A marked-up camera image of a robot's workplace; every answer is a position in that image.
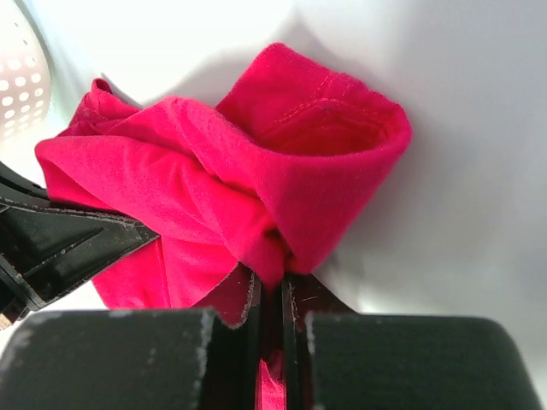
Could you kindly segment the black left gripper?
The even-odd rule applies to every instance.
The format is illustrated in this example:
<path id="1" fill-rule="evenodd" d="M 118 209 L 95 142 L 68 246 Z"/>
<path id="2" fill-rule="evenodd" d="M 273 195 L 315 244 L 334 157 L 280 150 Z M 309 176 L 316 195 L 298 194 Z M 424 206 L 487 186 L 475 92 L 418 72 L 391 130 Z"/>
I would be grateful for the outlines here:
<path id="1" fill-rule="evenodd" d="M 1 162 L 7 189 L 47 199 L 45 188 Z M 90 281 L 159 235 L 118 214 L 1 204 L 1 330 Z"/>

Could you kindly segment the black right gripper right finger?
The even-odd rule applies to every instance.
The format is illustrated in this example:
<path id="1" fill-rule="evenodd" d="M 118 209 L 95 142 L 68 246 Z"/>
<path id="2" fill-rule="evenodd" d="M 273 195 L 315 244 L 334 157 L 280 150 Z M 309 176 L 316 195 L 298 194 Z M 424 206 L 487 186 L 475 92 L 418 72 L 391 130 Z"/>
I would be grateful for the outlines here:
<path id="1" fill-rule="evenodd" d="M 312 276 L 281 285 L 290 409 L 539 409 L 497 322 L 358 313 Z"/>

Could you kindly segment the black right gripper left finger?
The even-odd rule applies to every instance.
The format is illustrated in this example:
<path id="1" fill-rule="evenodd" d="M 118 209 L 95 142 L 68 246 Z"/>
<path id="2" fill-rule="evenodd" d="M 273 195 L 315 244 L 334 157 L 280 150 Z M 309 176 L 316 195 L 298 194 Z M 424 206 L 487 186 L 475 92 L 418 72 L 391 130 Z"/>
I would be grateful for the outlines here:
<path id="1" fill-rule="evenodd" d="M 49 311 L 10 338 L 4 409 L 251 409 L 261 283 L 232 272 L 195 307 Z"/>

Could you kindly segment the magenta t shirt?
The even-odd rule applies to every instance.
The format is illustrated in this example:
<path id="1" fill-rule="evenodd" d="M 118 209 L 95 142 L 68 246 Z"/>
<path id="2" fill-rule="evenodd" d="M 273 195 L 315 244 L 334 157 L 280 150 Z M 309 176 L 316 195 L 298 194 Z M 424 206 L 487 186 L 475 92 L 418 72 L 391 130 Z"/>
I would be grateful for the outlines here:
<path id="1" fill-rule="evenodd" d="M 411 135 L 401 106 L 277 43 L 213 108 L 183 97 L 136 108 L 96 79 L 35 155 L 51 199 L 158 234 L 94 278 L 107 308 L 189 308 L 237 266 L 268 290 L 313 272 Z"/>

